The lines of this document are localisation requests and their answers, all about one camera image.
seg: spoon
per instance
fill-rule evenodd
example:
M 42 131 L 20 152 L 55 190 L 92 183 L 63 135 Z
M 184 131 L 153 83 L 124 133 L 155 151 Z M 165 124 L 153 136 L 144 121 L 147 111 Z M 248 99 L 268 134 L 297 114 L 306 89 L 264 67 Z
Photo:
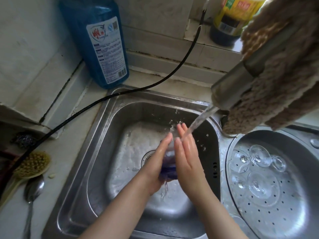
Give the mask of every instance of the spoon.
M 29 204 L 28 217 L 23 231 L 23 239 L 31 238 L 31 219 L 33 214 L 33 202 L 42 193 L 44 187 L 43 175 L 29 179 L 24 189 L 24 199 Z

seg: stainless steel sink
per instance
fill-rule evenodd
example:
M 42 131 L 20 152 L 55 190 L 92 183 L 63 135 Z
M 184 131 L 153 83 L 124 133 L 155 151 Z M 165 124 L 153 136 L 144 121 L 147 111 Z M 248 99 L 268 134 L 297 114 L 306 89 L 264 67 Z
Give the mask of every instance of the stainless steel sink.
M 80 235 L 138 172 L 170 127 L 180 121 L 190 125 L 207 105 L 151 91 L 119 96 L 104 103 L 43 238 Z M 193 136 L 209 185 L 220 198 L 216 131 L 214 121 L 206 120 Z M 132 237 L 205 237 L 196 210 L 178 181 L 168 183 L 164 197 L 163 192 L 164 188 L 150 198 Z
M 127 89 L 132 87 L 122 86 L 109 94 Z M 189 126 L 207 105 L 153 91 L 118 96 L 102 104 L 42 238 L 79 236 L 138 172 L 170 127 L 180 121 Z M 317 238 L 319 150 L 311 147 L 310 140 L 318 139 L 318 132 L 299 131 L 300 127 L 272 132 L 262 126 L 245 136 L 229 137 L 220 131 L 221 118 L 222 115 L 216 113 L 201 124 L 193 136 L 208 183 L 229 214 L 250 239 Z M 267 221 L 262 227 L 258 222 L 252 223 L 259 212 L 254 206 L 238 206 L 226 166 L 234 149 L 252 143 L 267 146 L 285 157 L 290 168 L 290 188 L 299 195 L 294 198 L 290 191 L 285 191 L 285 195 L 281 191 L 280 198 L 285 196 L 285 203 L 295 205 L 291 207 L 293 216 L 289 214 L 290 208 L 277 211 L 277 207 L 271 207 L 262 211 L 261 219 L 257 219 Z M 164 188 L 151 197 L 131 238 L 207 239 L 195 208 L 178 181 L 168 183 L 164 198 L 163 192 Z

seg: brown cloth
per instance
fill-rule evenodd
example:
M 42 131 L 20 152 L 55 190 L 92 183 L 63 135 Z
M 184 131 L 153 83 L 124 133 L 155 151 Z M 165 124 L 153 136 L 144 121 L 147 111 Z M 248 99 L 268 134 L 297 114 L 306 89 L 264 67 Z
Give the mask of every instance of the brown cloth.
M 300 29 L 230 110 L 224 132 L 245 134 L 262 123 L 277 130 L 319 108 L 319 0 L 270 0 L 242 33 L 243 57 L 288 23 Z

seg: forearm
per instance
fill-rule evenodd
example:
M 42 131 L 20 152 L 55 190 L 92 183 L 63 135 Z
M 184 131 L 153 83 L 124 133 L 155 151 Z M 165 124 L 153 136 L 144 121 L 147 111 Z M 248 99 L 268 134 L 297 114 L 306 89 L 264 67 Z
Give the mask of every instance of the forearm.
M 208 184 L 195 206 L 209 239 L 247 239 Z
M 143 178 L 135 176 L 80 239 L 128 239 L 149 197 Z

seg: left hand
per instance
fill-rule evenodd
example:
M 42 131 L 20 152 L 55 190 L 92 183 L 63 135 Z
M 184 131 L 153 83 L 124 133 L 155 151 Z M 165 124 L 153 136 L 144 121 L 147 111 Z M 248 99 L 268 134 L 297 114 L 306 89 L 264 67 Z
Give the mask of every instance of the left hand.
M 153 155 L 146 161 L 145 165 L 136 175 L 143 177 L 143 181 L 146 182 L 146 187 L 150 196 L 157 192 L 164 183 L 164 181 L 159 178 L 159 175 L 162 168 L 165 151 L 172 139 L 172 133 L 167 134 Z

